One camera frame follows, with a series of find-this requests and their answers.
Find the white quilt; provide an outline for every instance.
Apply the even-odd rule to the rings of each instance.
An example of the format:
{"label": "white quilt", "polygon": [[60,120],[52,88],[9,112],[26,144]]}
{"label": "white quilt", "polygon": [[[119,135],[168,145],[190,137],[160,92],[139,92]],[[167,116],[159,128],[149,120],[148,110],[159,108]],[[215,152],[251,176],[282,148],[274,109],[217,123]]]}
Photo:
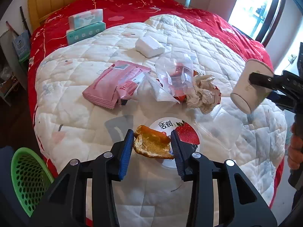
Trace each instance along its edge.
{"label": "white quilt", "polygon": [[[127,129],[146,123],[148,118],[136,101],[107,110],[94,106],[82,96],[82,91],[117,60],[143,64],[155,75],[157,57],[147,59],[134,48],[143,35],[154,37],[167,51],[189,53],[197,72],[215,76],[223,108],[244,126],[231,151],[216,145],[212,137],[201,131],[203,154],[219,162],[235,160],[270,204],[276,169],[284,156],[287,131],[284,113],[269,100],[251,115],[237,109],[229,95],[244,68],[244,60],[219,39],[173,15],[109,28],[92,38],[60,48],[42,61],[36,75],[34,130],[43,145],[43,155],[51,159],[60,172],[73,158],[95,159],[109,151],[114,142],[124,139]],[[184,105],[176,105],[174,109],[182,115],[190,113]],[[156,160],[133,151],[125,179],[114,182],[114,194],[122,227],[186,225],[191,183],[181,182],[176,170],[166,170]],[[91,182],[87,188],[87,217],[91,219]]]}

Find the strawberry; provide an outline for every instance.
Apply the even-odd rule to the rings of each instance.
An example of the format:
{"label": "strawberry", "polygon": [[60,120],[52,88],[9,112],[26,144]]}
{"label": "strawberry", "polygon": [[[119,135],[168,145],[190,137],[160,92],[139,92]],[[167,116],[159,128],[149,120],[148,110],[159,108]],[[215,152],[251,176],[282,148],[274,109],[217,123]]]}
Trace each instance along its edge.
{"label": "strawberry", "polygon": [[187,142],[193,145],[196,145],[197,148],[200,144],[199,137],[196,134],[195,130],[186,122],[182,120],[182,123],[177,122],[176,131],[182,142]]}

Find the dark floor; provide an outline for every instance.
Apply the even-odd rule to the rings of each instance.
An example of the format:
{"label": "dark floor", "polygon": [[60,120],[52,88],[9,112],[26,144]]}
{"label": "dark floor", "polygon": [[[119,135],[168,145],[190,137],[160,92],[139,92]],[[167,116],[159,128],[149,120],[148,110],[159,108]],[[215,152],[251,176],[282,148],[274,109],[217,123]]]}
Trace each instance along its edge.
{"label": "dark floor", "polygon": [[19,85],[17,91],[9,94],[9,101],[11,107],[0,98],[0,147],[8,145],[14,150],[28,147],[40,155],[29,113],[27,91]]}

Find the paper cup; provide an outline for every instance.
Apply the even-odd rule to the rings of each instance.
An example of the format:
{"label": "paper cup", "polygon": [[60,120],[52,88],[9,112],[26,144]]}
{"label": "paper cup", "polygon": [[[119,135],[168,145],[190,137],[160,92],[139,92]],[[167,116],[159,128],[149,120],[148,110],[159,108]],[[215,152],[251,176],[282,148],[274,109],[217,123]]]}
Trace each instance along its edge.
{"label": "paper cup", "polygon": [[245,114],[251,114],[272,91],[261,86],[251,85],[248,78],[252,72],[271,77],[274,75],[274,72],[259,60],[249,59],[246,62],[245,68],[230,94],[233,103]]}

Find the finger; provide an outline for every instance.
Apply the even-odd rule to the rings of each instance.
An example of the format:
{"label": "finger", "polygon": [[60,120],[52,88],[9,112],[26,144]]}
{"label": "finger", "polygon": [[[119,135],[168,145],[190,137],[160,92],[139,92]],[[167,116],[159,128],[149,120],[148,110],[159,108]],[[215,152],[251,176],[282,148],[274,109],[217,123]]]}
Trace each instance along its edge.
{"label": "finger", "polygon": [[292,134],[296,133],[296,123],[293,123],[293,125],[291,126],[291,132]]}
{"label": "finger", "polygon": [[300,164],[294,162],[289,156],[288,156],[287,162],[288,162],[289,168],[292,170],[298,170],[300,167]]}
{"label": "finger", "polygon": [[290,139],[290,146],[294,149],[301,150],[303,146],[303,141],[300,137],[292,135]]}
{"label": "finger", "polygon": [[288,156],[296,163],[300,164],[303,162],[303,154],[301,151],[294,149],[293,147],[289,147]]}

